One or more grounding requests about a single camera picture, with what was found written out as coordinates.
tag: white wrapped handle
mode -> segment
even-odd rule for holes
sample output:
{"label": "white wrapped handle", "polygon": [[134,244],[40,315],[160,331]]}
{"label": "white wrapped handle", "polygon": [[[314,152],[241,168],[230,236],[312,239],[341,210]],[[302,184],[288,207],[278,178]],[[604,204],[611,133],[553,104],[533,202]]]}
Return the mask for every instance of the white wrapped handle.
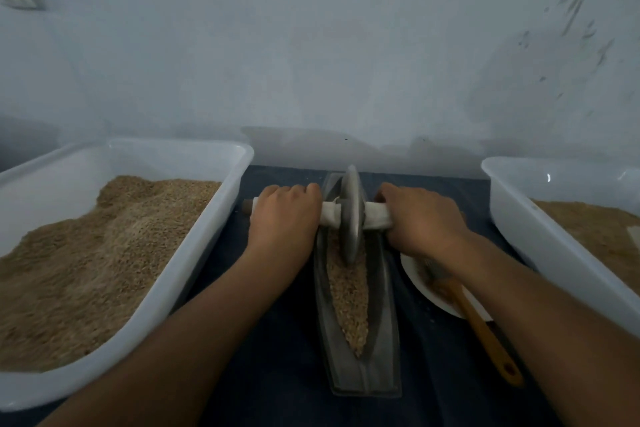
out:
{"label": "white wrapped handle", "polygon": [[[255,210],[258,204],[258,198],[253,198],[251,211]],[[320,226],[330,227],[333,229],[340,228],[340,212],[342,206],[333,201],[324,201],[322,203],[322,212],[320,214]],[[384,203],[372,203],[368,201],[364,203],[364,230],[386,230],[391,228],[391,215]]]}

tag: person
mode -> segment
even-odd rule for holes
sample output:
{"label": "person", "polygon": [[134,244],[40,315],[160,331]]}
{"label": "person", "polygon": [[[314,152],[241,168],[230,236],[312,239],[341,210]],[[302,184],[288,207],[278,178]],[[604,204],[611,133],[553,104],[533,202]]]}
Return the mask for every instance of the person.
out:
{"label": "person", "polygon": [[[378,199],[389,243],[473,292],[567,425],[640,423],[638,339],[471,232],[452,199],[389,183]],[[265,188],[236,263],[41,426],[196,425],[236,348],[307,261],[321,203],[317,184]]]}

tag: person's right arm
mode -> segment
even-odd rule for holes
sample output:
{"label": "person's right arm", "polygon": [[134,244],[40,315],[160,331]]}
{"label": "person's right arm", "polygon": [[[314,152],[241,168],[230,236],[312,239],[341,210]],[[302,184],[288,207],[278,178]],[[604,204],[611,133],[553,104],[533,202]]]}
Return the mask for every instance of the person's right arm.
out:
{"label": "person's right arm", "polygon": [[640,424],[640,340],[471,232],[455,202],[384,183],[391,245],[439,261],[482,302],[562,420]]}

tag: white wall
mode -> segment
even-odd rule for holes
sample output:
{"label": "white wall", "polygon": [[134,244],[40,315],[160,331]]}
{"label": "white wall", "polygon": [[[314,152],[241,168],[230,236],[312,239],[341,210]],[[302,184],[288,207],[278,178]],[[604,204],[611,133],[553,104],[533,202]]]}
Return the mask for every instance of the white wall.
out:
{"label": "white wall", "polygon": [[640,0],[583,0],[566,31],[574,0],[44,1],[0,8],[8,162],[126,134],[241,139],[256,163],[325,169],[640,164]]}

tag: person's left arm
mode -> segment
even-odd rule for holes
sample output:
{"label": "person's left arm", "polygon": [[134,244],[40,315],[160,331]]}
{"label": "person's left arm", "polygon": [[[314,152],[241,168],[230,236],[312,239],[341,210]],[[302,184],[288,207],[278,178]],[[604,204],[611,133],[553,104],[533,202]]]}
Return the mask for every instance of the person's left arm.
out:
{"label": "person's left arm", "polygon": [[40,427],[196,425],[234,351],[308,259],[321,206],[317,184],[265,188],[240,259]]}

